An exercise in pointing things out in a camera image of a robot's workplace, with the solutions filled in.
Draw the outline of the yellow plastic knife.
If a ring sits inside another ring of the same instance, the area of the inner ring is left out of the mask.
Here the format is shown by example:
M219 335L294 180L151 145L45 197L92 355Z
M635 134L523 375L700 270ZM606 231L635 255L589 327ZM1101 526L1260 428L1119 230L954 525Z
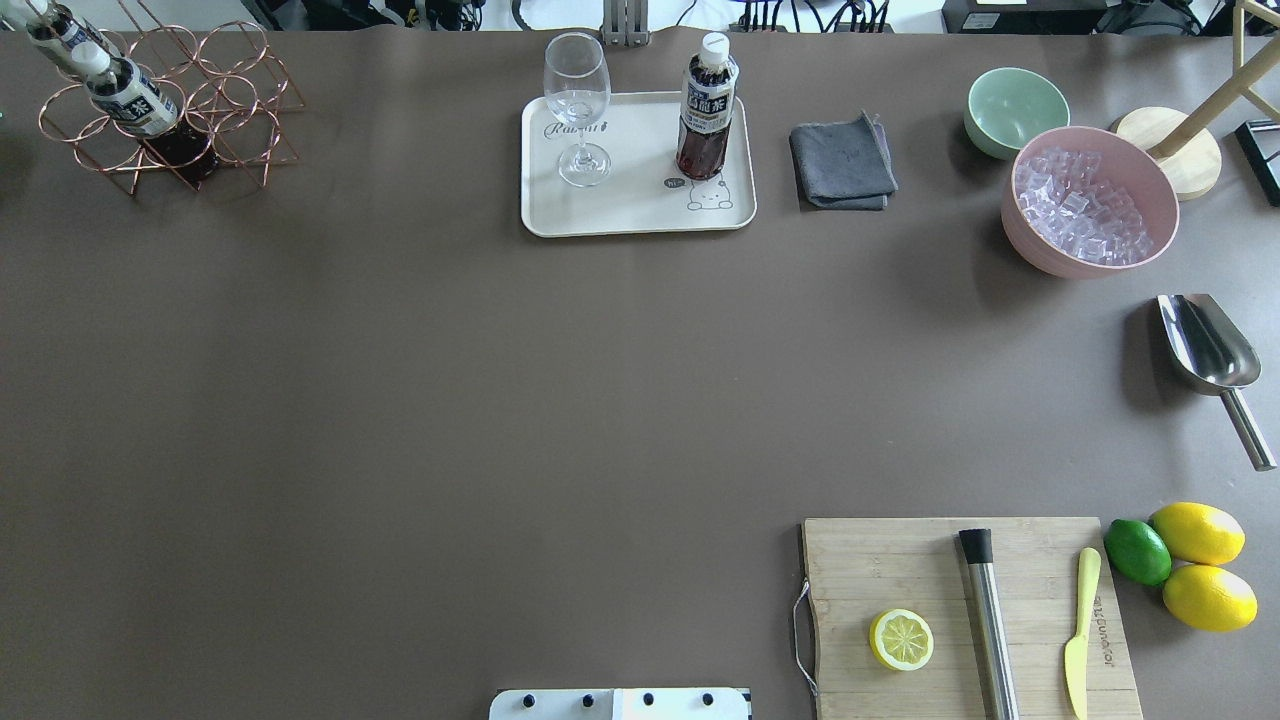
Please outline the yellow plastic knife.
M1087 669L1091 647L1091 623L1101 574L1101 556L1093 547L1084 547L1076 557L1076 596L1074 628L1062 648L1062 673L1068 701L1075 719L1088 719Z

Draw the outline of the clear wine glass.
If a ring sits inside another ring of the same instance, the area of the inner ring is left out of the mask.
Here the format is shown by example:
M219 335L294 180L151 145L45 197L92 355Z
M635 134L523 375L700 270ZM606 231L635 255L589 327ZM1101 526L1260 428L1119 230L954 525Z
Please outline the clear wine glass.
M611 102L611 74L602 44L577 31L552 38L544 51L543 91L553 117L576 133L576 145L559 155L559 176L575 187L600 184L611 172L611 156L589 143L585 133Z

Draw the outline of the wooden cutting board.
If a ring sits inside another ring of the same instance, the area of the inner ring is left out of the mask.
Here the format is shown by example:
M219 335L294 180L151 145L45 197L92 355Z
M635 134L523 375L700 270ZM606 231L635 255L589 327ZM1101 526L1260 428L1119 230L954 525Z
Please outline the wooden cutting board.
M995 551L1012 684L1021 717L1070 719L1062 650L1076 628L1076 569L1101 550L1096 518L809 518L815 710L820 719L987 719L988 678L960 530L987 528ZM901 673L870 651L873 620L920 614L934 652Z

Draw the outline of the yellow lemon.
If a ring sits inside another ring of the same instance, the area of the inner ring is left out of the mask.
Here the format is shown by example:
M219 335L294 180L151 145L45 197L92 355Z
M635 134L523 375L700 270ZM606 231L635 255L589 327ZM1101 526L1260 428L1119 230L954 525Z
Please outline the yellow lemon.
M1242 577L1217 566L1189 564L1175 569L1162 588L1169 612L1204 632L1234 632L1253 623L1258 600Z
M1166 505L1149 516L1149 524L1170 555L1184 562L1222 566L1234 561L1245 546L1242 524L1230 512L1207 503Z

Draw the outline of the white pillar mount base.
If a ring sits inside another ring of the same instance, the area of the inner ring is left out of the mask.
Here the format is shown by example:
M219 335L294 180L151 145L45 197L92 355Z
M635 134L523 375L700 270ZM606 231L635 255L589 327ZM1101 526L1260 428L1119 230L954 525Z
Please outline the white pillar mount base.
M750 691L732 687L508 689L489 719L751 719Z

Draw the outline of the wooden glass tree stand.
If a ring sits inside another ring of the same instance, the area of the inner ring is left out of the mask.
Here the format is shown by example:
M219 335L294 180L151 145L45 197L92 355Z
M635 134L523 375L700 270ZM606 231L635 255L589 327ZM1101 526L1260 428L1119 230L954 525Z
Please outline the wooden glass tree stand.
M1254 90L1279 63L1279 38L1252 58L1245 58L1245 22L1261 19L1279 27L1277 10L1260 1L1238 1L1231 10L1233 68L1230 77L1194 111L1185 114L1171 108L1137 108L1120 117L1112 132L1147 152L1170 181L1180 201L1198 199L1216 184L1222 169L1219 141L1208 126L1233 102L1243 97L1271 120L1279 110Z

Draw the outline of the pink bowl with ice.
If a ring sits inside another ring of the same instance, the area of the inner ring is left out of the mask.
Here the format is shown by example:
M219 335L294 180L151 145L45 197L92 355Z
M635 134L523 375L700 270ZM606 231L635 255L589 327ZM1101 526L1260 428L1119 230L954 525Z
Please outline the pink bowl with ice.
M1046 131L1018 154L1001 206L1014 249L1033 266L1069 279L1152 261L1179 220L1172 186L1146 152L1080 126Z

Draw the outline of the cream serving tray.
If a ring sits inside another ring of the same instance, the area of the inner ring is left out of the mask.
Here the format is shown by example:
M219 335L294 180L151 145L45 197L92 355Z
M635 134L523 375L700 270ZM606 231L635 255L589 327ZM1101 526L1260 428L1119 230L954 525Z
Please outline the cream serving tray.
M614 94L588 141L612 158L608 178L579 188L558 173L559 155L576 145L575 132L536 97L521 115L520 215L544 238L735 231L756 215L746 113L735 101L726 163L709 179L689 179L677 168L680 94Z

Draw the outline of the black tray with glasses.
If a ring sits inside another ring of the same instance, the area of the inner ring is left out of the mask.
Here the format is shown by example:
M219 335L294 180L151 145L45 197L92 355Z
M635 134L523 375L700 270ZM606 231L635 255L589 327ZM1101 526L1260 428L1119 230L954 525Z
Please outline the black tray with glasses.
M1247 120L1234 131L1249 167L1261 184L1277 186L1277 170L1272 165L1277 158L1277 150L1266 154L1263 147L1265 137L1277 132L1279 123L1276 120Z

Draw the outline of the green lime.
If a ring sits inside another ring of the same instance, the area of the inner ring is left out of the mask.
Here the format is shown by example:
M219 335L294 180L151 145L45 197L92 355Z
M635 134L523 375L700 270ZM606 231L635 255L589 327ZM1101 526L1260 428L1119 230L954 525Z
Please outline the green lime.
M1148 587L1171 575L1172 556L1161 536L1144 521L1114 520L1103 534L1108 561L1126 579Z

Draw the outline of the metal ice scoop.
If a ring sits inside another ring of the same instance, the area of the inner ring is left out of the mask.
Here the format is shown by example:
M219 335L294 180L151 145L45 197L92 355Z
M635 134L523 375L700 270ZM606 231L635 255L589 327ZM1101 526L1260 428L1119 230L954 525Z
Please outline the metal ice scoop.
M1248 338L1208 293L1161 293L1155 301L1176 369L1197 392L1222 401L1257 471L1277 469L1243 395L1261 373Z

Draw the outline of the green bowl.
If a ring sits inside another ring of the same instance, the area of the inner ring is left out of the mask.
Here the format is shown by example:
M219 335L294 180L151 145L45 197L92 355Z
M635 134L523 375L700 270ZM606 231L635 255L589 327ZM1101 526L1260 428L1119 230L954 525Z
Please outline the green bowl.
M1024 68L987 70L968 91L966 136L991 158L1014 159L1036 136L1070 123L1070 108L1059 87Z

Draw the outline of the aluminium frame post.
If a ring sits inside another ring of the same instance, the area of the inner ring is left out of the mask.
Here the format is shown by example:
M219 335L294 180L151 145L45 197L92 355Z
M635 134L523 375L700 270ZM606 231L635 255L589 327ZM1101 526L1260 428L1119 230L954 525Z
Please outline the aluminium frame post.
M605 0L600 41L605 47L643 47L650 44L648 0Z

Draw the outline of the tea bottle white cap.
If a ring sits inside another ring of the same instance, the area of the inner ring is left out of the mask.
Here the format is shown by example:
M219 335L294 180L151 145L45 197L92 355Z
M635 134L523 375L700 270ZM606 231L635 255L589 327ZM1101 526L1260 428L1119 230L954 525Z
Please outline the tea bottle white cap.
M684 72L676 164L694 181L707 181L724 164L739 67L730 53L730 37L710 32Z

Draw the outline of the copper wire bottle basket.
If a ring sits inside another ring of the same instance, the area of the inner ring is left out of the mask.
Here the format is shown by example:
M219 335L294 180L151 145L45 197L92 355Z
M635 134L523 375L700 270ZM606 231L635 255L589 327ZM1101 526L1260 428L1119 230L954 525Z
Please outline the copper wire bottle basket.
M106 36L154 83L155 97L172 100L175 122L155 137L132 135L65 76L37 114L45 138L131 196L146 176L166 174L197 191L228 169L262 188L275 170L300 164L285 120L306 100L271 46L278 22L269 3L248 1L198 29L157 3L122 1L119 9L127 26Z

